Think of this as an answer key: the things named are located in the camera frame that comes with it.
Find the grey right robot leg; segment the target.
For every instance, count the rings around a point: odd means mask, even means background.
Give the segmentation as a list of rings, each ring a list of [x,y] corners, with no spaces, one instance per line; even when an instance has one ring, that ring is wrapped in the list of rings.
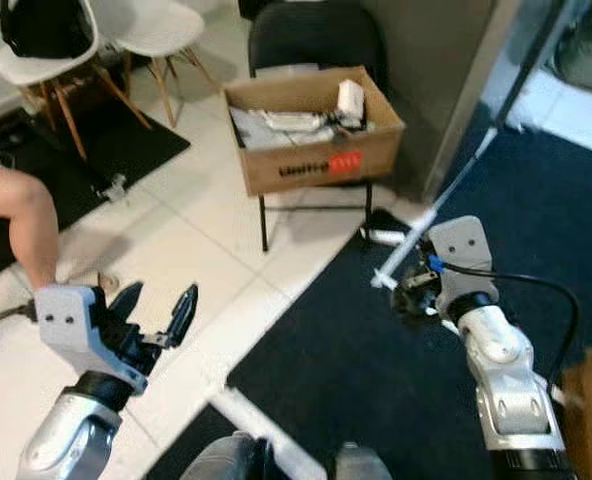
[[[334,480],[393,480],[393,476],[374,449],[346,442],[334,457]]]

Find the white chair with wooden legs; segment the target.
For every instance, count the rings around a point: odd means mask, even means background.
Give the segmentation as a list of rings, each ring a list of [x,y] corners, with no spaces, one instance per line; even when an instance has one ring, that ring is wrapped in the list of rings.
[[[36,87],[39,96],[43,97],[46,102],[49,102],[49,104],[52,104],[52,102],[58,104],[60,113],[66,119],[72,141],[75,143],[76,150],[81,157],[87,156],[84,142],[82,142],[80,133],[78,133],[75,116],[73,116],[71,109],[69,109],[66,100],[66,88],[62,86],[60,79],[67,76],[71,70],[82,67],[82,65],[86,65],[92,72],[98,74],[98,78],[108,88],[108,91],[116,99],[122,101],[122,104],[126,105],[128,110],[131,110],[131,113],[135,115],[135,118],[139,120],[141,125],[144,125],[148,129],[151,127],[145,115],[141,114],[141,111],[130,101],[130,97],[114,82],[109,70],[96,59],[96,54],[98,54],[101,45],[101,36],[98,23],[96,23],[95,10],[92,9],[90,0],[87,0],[87,4],[90,5],[89,13],[91,14],[92,23],[94,23],[96,35],[98,36],[96,36],[95,45],[91,46],[80,58],[63,60],[18,58],[7,45],[4,45],[3,40],[3,46],[0,47],[0,78],[4,79],[5,82],[13,84],[13,86],[21,88],[21,90]]]
[[[172,67],[173,58],[180,56],[185,63],[199,69],[210,87],[220,90],[220,83],[206,68],[194,47],[204,33],[203,15],[177,0],[107,1],[107,36],[124,51],[150,59],[146,69],[154,77],[165,114],[172,125],[180,119],[172,109],[169,81],[165,78],[167,74],[178,78],[176,68]]]

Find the grey plastic bottle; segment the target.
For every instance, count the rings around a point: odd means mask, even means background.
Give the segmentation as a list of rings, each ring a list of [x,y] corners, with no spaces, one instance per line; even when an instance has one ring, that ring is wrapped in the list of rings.
[[[387,230],[360,227],[357,230],[357,237],[364,242],[366,247],[383,246],[389,248],[409,247],[409,233],[405,230]]]

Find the cardboard box with red print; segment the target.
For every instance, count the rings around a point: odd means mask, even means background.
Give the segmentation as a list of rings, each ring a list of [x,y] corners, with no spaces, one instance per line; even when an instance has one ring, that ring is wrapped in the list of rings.
[[[241,131],[236,131],[236,157],[247,195],[329,186],[392,173],[406,124],[364,67],[242,79],[226,84],[222,96],[227,108],[332,113],[343,81],[354,81],[364,88],[365,120],[372,128],[347,134],[342,140],[274,148],[247,148],[241,143]]]

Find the black floor mat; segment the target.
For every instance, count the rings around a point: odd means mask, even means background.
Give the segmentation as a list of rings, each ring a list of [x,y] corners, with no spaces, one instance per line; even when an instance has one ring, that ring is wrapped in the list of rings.
[[[54,133],[44,120],[31,120],[23,111],[0,118],[0,154],[11,156],[14,168],[45,184],[63,230],[104,204],[98,189],[107,180],[122,175],[124,186],[132,187],[191,147],[156,120],[145,128],[118,101],[100,102],[77,115],[76,122],[86,159],[77,154],[64,127]]]

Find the flat white carton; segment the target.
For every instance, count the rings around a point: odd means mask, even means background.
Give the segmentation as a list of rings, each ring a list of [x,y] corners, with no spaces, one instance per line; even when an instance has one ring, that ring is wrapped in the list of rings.
[[[328,125],[328,116],[310,111],[265,111],[259,115],[267,127],[281,132],[313,132]]]

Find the grey metal door frame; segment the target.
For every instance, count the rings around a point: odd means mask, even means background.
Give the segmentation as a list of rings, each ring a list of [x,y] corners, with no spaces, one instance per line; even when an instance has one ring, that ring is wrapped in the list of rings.
[[[487,0],[491,12],[462,68],[450,119],[439,132],[436,156],[419,198],[436,204],[506,127],[530,74],[546,63],[571,9],[587,0]]]

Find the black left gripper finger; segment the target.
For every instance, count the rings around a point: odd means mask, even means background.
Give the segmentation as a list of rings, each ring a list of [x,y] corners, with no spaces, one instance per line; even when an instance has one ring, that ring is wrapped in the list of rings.
[[[140,296],[144,288],[144,283],[133,282],[122,291],[119,291],[117,296],[110,302],[110,315],[119,324],[126,324],[130,321],[132,312],[135,311],[139,305]]]
[[[180,347],[185,340],[196,315],[199,296],[199,284],[191,284],[178,297],[176,305],[172,308],[171,321],[165,329],[165,347],[168,349]]]

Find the small white box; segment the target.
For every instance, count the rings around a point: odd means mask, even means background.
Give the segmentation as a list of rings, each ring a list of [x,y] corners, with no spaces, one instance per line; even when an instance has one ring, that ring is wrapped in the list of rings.
[[[365,90],[354,79],[338,83],[334,119],[348,131],[361,131],[366,127]]]

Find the black folding chair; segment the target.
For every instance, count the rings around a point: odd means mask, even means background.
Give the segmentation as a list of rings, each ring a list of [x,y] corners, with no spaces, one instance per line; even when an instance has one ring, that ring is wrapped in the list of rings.
[[[314,70],[341,67],[364,67],[380,92],[386,79],[386,54],[377,23],[372,14],[354,0],[324,0],[310,3],[273,3],[264,6],[251,24],[249,65],[254,78],[292,76]],[[334,127],[332,140],[347,134],[332,113],[323,113]],[[342,183],[370,184],[377,178],[364,178]],[[255,196],[259,201],[261,233],[268,233],[264,205],[267,195]]]

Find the white paper bag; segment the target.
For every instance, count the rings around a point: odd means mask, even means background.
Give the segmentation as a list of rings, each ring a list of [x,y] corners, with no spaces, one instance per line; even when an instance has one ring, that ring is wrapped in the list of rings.
[[[281,132],[267,127],[259,115],[260,110],[229,108],[229,115],[235,124],[242,146],[249,150],[272,150],[299,145],[331,141],[334,127],[328,118],[328,125],[313,132]]]

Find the black backpack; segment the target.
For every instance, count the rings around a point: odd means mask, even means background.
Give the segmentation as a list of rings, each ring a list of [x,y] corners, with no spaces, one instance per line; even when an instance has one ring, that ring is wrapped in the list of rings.
[[[80,58],[95,45],[87,0],[0,0],[0,35],[18,58]]]

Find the bare person leg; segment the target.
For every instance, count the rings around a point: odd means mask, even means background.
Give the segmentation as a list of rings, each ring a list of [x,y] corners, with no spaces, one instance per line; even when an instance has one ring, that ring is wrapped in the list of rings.
[[[59,221],[44,183],[0,166],[0,220],[8,221],[9,247],[31,291],[59,284]]]

